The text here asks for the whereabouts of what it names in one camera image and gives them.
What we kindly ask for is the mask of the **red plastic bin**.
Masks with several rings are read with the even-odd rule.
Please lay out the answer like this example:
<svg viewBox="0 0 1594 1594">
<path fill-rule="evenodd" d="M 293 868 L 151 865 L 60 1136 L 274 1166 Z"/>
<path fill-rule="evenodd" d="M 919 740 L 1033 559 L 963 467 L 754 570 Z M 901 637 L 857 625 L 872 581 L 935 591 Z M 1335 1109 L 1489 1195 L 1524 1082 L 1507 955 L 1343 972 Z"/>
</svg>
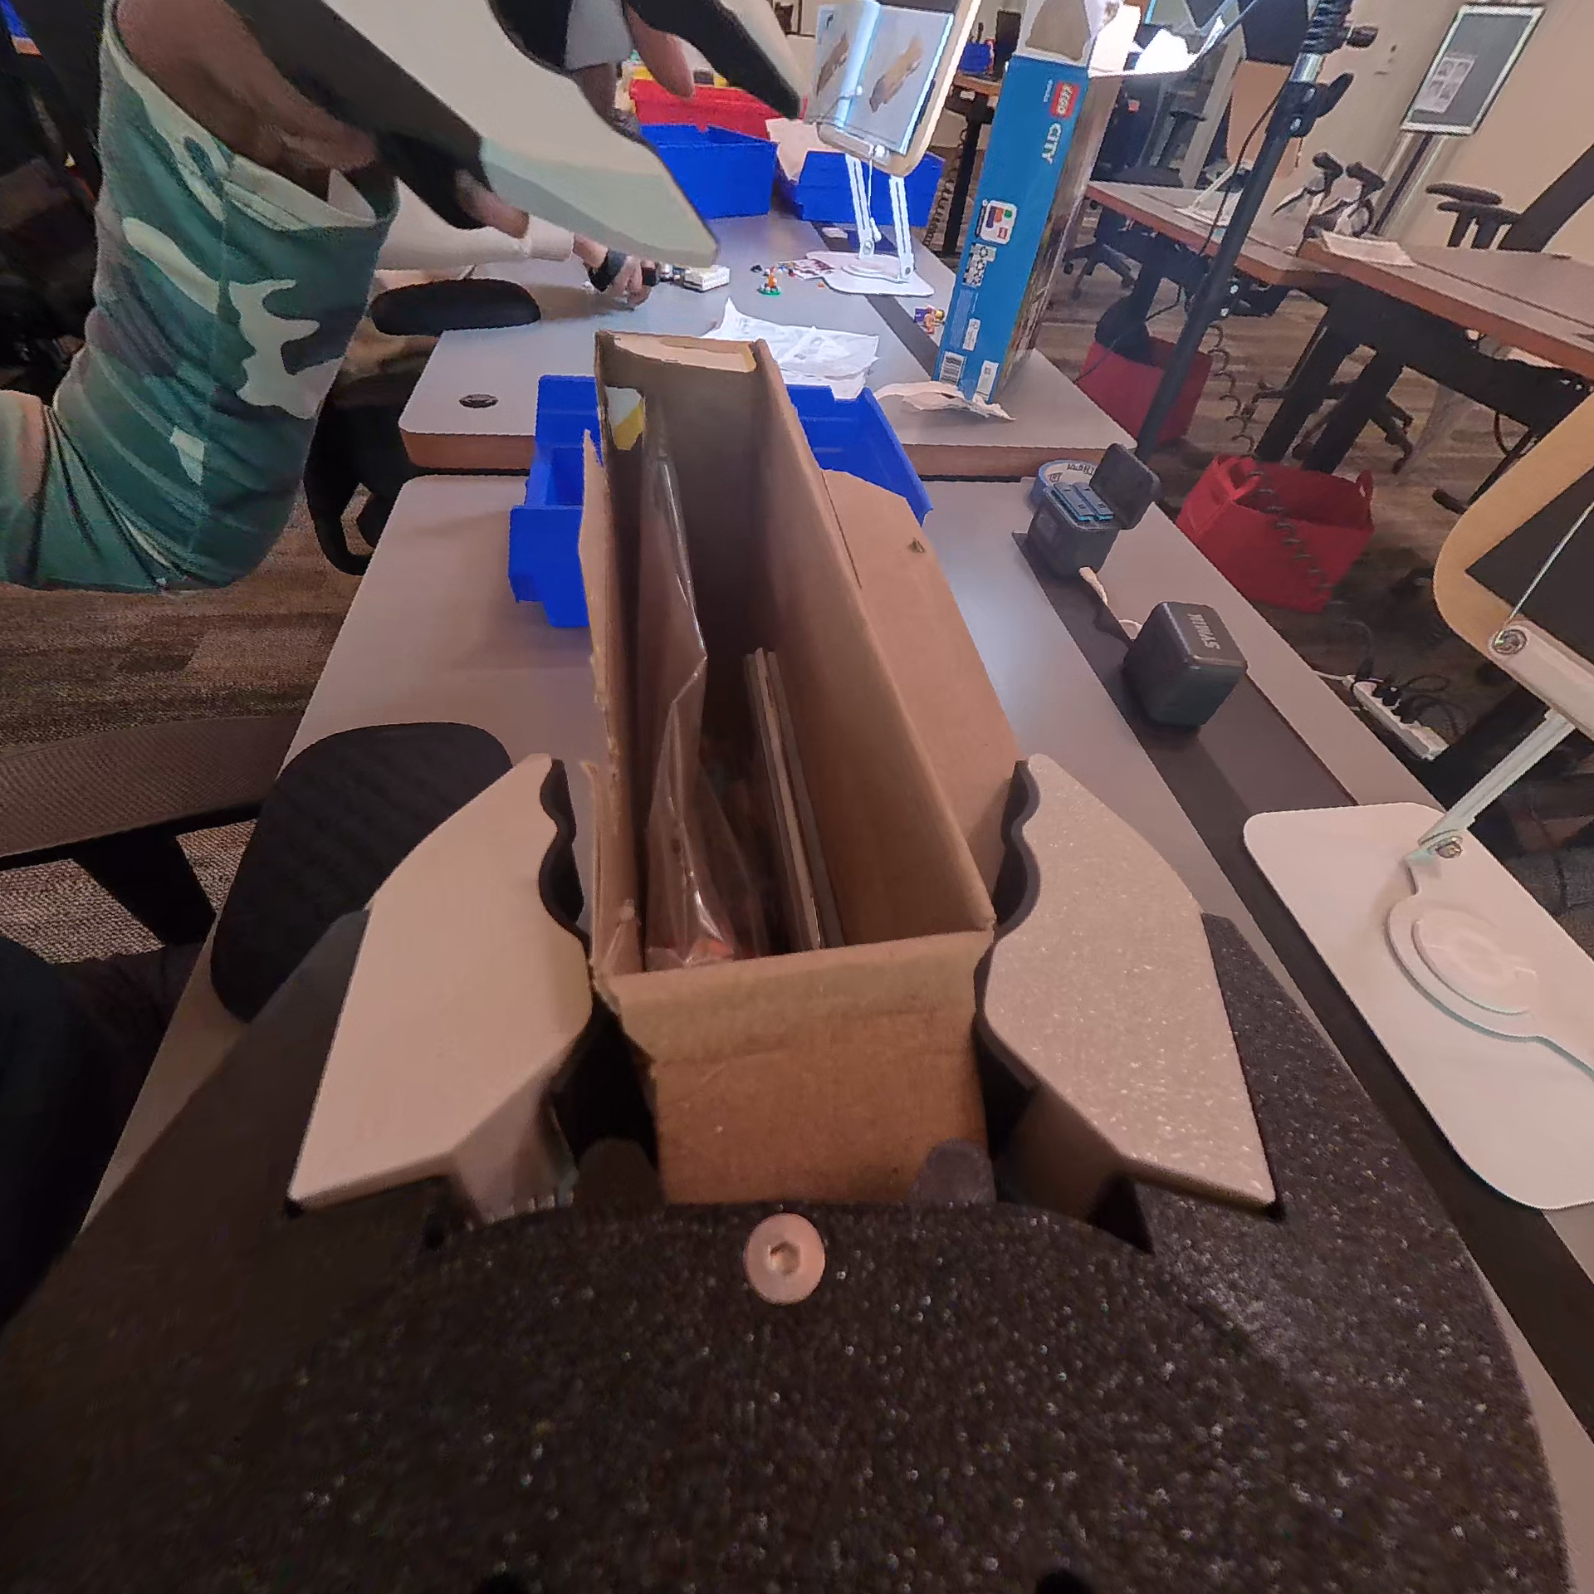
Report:
<svg viewBox="0 0 1594 1594">
<path fill-rule="evenodd" d="M 744 89 L 719 83 L 696 84 L 688 97 L 679 97 L 657 80 L 633 77 L 629 100 L 645 128 L 716 128 L 751 138 L 766 138 L 769 133 L 769 109 Z"/>
</svg>

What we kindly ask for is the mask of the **grey table with wooden edge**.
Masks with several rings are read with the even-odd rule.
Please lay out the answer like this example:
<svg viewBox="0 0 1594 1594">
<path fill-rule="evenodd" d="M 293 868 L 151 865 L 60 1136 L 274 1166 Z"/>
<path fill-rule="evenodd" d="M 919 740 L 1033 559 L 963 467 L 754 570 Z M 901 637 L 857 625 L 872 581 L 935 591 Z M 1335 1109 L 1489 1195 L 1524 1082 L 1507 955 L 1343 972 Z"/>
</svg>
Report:
<svg viewBox="0 0 1594 1594">
<path fill-rule="evenodd" d="M 712 293 L 659 286 L 641 310 L 605 310 L 576 263 L 533 261 L 500 269 L 522 282 L 542 319 L 514 329 L 450 332 L 432 348 L 402 415 L 402 435 L 414 464 L 440 472 L 525 472 L 533 461 L 539 381 L 595 374 L 597 332 L 703 337 L 728 303 L 748 318 L 873 336 L 877 361 L 868 388 L 927 381 L 935 348 L 905 300 L 849 296 L 818 279 L 782 279 L 778 296 L 761 296 L 753 266 L 774 266 L 828 248 L 818 227 L 782 212 L 712 225 L 731 282 Z M 1008 419 L 970 413 L 927 413 L 897 397 L 882 398 L 919 476 L 933 481 L 1021 481 L 1054 459 L 1096 461 L 1131 435 L 1039 351 L 1000 394 Z"/>
</svg>

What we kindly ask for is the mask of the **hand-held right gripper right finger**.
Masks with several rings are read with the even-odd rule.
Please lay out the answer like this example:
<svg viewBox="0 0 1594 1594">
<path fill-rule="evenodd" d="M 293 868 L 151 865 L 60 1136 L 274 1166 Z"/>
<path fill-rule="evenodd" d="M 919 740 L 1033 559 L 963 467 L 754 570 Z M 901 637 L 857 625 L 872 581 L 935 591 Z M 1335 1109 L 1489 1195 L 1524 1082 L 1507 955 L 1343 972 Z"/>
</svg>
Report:
<svg viewBox="0 0 1594 1594">
<path fill-rule="evenodd" d="M 1269 1210 L 1262 1128 L 1182 876 L 1046 756 L 1013 768 L 1000 843 L 977 977 L 1000 1177 L 1070 1217 L 1121 1183 Z"/>
</svg>

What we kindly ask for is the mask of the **black charger case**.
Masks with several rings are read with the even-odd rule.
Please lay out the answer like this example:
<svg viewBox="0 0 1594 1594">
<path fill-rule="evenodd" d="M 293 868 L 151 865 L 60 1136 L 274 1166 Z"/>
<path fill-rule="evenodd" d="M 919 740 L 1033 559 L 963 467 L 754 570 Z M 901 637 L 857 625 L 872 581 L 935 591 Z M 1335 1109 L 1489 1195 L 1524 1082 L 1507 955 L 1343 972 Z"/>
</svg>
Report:
<svg viewBox="0 0 1594 1594">
<path fill-rule="evenodd" d="M 1090 488 L 1054 492 L 1033 509 L 1028 545 L 1058 581 L 1102 572 L 1117 537 L 1140 526 L 1158 497 L 1158 476 L 1134 451 L 1108 447 Z"/>
</svg>

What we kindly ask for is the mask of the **another person's forearm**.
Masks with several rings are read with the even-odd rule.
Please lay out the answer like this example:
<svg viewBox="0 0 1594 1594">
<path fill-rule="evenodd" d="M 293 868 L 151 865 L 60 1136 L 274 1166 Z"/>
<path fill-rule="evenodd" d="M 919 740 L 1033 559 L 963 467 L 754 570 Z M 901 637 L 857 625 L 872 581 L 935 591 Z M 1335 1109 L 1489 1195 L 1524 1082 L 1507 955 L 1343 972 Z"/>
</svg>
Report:
<svg viewBox="0 0 1594 1594">
<path fill-rule="evenodd" d="M 414 194 L 402 190 L 402 209 L 380 246 L 378 273 L 460 278 L 468 269 L 492 263 L 566 261 L 572 256 L 576 234 L 537 217 L 522 234 L 506 234 L 495 227 L 463 230 L 443 223 L 426 204 L 411 201 Z"/>
</svg>

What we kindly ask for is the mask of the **white power strip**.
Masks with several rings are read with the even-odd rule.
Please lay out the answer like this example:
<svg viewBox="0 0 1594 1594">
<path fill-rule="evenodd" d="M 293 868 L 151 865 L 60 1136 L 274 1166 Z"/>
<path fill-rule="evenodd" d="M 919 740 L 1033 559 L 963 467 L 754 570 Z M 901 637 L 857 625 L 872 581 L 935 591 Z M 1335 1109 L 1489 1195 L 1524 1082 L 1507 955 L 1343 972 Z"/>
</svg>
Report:
<svg viewBox="0 0 1594 1594">
<path fill-rule="evenodd" d="M 1441 731 L 1427 728 L 1417 719 L 1406 719 L 1402 708 L 1387 702 L 1381 690 L 1387 683 L 1373 679 L 1354 679 L 1350 674 L 1318 671 L 1321 682 L 1338 691 L 1347 708 L 1352 708 L 1367 728 L 1373 728 L 1389 746 L 1400 750 L 1406 760 L 1434 764 L 1450 742 Z"/>
</svg>

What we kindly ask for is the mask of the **yellow lego set box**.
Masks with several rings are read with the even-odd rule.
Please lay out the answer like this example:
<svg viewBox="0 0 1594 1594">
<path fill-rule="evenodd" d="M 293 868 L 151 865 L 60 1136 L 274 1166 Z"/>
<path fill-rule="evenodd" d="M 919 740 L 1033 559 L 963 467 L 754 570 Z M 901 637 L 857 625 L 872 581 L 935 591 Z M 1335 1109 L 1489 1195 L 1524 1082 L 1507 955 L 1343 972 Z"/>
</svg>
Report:
<svg viewBox="0 0 1594 1594">
<path fill-rule="evenodd" d="M 580 563 L 607 773 L 595 782 L 592 975 L 648 1067 L 673 1203 L 877 1203 L 935 1146 L 985 1141 L 977 967 L 1021 758 L 905 498 L 828 472 L 769 347 L 600 332 L 601 451 Z M 708 642 L 708 727 L 751 731 L 774 651 L 840 907 L 840 948 L 648 969 L 641 435 L 662 422 Z"/>
</svg>

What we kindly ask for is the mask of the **crumpled clear plastic bags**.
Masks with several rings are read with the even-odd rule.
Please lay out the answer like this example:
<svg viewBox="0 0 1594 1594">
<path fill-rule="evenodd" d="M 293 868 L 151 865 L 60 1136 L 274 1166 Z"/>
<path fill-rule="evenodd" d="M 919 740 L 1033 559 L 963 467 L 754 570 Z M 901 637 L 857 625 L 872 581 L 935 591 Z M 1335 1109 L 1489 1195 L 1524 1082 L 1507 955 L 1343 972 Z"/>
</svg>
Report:
<svg viewBox="0 0 1594 1594">
<path fill-rule="evenodd" d="M 727 303 L 708 340 L 766 344 L 787 386 L 827 388 L 836 401 L 856 401 L 880 356 L 880 336 L 778 324 Z"/>
</svg>

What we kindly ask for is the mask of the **grey power adapter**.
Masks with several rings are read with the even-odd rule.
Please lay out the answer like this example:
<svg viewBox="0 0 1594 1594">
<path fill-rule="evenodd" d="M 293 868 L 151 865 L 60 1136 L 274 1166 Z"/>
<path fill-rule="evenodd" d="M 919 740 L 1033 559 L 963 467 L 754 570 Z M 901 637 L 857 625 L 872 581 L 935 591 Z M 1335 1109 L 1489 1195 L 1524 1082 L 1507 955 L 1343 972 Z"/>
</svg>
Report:
<svg viewBox="0 0 1594 1594">
<path fill-rule="evenodd" d="M 1165 728 L 1203 728 L 1248 676 L 1241 645 L 1214 607 L 1162 601 L 1125 654 L 1140 713 Z"/>
</svg>

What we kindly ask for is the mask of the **black tripod stand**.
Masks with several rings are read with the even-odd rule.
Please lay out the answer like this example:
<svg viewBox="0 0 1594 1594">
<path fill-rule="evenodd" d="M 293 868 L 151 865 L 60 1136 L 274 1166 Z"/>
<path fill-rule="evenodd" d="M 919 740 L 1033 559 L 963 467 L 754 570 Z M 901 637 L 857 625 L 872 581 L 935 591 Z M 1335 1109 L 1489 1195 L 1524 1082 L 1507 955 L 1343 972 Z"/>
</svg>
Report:
<svg viewBox="0 0 1594 1594">
<path fill-rule="evenodd" d="M 1173 361 L 1165 366 L 1162 386 L 1145 413 L 1145 424 L 1137 432 L 1134 453 L 1145 464 L 1162 447 L 1162 430 L 1182 394 L 1194 358 L 1203 347 L 1207 327 L 1212 327 L 1231 300 L 1231 282 L 1239 269 L 1239 256 L 1264 207 L 1264 195 L 1282 166 L 1289 145 L 1309 135 L 1318 120 L 1325 113 L 1327 100 L 1338 97 L 1331 89 L 1321 89 L 1321 77 L 1327 56 L 1342 47 L 1354 47 L 1354 29 L 1347 22 L 1350 17 L 1352 4 L 1318 4 L 1309 13 L 1298 59 L 1269 109 L 1259 157 L 1252 163 L 1245 186 L 1241 187 L 1239 201 L 1226 223 L 1223 241 L 1218 244 L 1207 278 L 1189 300 L 1182 336 L 1175 347 Z"/>
</svg>

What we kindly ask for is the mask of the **person's left hand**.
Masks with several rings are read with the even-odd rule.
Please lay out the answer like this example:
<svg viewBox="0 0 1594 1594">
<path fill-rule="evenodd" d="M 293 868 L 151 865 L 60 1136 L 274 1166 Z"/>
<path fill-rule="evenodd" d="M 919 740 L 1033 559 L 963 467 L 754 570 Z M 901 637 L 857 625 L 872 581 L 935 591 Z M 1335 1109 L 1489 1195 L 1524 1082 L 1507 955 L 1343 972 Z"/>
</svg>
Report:
<svg viewBox="0 0 1594 1594">
<path fill-rule="evenodd" d="M 378 166 L 367 133 L 303 97 L 228 4 L 117 4 L 130 60 L 239 157 L 322 195 Z"/>
</svg>

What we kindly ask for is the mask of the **tablet showing brick pictures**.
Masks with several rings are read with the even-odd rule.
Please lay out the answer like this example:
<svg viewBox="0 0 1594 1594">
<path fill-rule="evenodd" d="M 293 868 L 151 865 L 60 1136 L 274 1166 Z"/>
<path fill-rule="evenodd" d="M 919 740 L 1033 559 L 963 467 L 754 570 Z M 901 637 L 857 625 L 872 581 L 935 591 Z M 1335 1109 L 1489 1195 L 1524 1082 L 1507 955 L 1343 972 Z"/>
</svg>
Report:
<svg viewBox="0 0 1594 1594">
<path fill-rule="evenodd" d="M 818 4 L 802 120 L 823 145 L 905 178 L 927 154 L 977 4 Z"/>
</svg>

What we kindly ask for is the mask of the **blue plastic bin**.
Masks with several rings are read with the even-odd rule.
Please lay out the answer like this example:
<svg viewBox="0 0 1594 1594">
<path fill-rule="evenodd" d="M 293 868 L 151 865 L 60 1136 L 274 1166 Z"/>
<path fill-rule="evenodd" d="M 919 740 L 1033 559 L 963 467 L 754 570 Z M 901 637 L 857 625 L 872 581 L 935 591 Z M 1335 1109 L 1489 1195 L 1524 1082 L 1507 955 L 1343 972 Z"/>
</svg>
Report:
<svg viewBox="0 0 1594 1594">
<path fill-rule="evenodd" d="M 770 212 L 778 147 L 769 138 L 694 124 L 641 124 L 641 138 L 708 223 Z"/>
<path fill-rule="evenodd" d="M 827 386 L 790 386 L 816 461 L 905 498 L 927 521 L 933 498 L 890 424 L 877 394 L 844 401 Z M 600 440 L 595 377 L 543 374 L 537 388 L 539 430 L 525 498 L 509 513 L 509 585 L 537 601 L 553 629 L 586 629 L 579 534 L 586 497 L 586 440 Z"/>
<path fill-rule="evenodd" d="M 944 161 L 929 150 L 914 171 L 905 174 L 908 227 L 927 230 L 933 204 L 944 174 Z M 785 204 L 801 219 L 813 225 L 853 225 L 848 154 L 816 147 L 806 154 L 797 178 L 777 163 L 777 187 Z"/>
</svg>

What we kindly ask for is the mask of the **clear plastic bag of bricks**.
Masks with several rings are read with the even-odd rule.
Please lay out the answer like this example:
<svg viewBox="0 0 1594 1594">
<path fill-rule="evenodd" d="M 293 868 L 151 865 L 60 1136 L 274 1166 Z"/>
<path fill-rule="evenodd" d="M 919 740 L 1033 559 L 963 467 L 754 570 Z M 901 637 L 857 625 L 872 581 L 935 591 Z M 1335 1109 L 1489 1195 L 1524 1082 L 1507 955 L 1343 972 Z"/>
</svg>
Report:
<svg viewBox="0 0 1594 1594">
<path fill-rule="evenodd" d="M 641 959 L 686 972 L 769 955 L 770 906 L 704 756 L 708 645 L 686 513 L 662 409 L 640 409 L 633 578 L 633 779 L 641 844 Z"/>
</svg>

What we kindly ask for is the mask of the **white tablet stand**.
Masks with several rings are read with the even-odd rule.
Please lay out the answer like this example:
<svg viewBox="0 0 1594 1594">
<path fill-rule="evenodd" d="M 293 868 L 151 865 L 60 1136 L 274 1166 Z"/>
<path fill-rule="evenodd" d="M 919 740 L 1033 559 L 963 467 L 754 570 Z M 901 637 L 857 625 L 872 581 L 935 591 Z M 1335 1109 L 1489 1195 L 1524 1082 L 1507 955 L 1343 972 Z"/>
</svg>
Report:
<svg viewBox="0 0 1594 1594">
<path fill-rule="evenodd" d="M 1273 810 L 1248 857 L 1458 1157 L 1504 1198 L 1592 1207 L 1592 959 L 1474 836 L 1571 731 L 1592 662 L 1526 618 L 1487 645 L 1545 720 L 1447 812 Z"/>
<path fill-rule="evenodd" d="M 813 250 L 811 261 L 823 266 L 827 286 L 857 296 L 929 299 L 933 286 L 915 269 L 915 250 L 908 227 L 908 194 L 901 174 L 885 174 L 880 166 L 848 154 L 848 182 L 853 223 L 857 230 L 856 250 Z M 880 248 L 880 227 L 873 223 L 872 190 L 873 178 L 886 178 L 892 204 L 896 250 Z"/>
</svg>

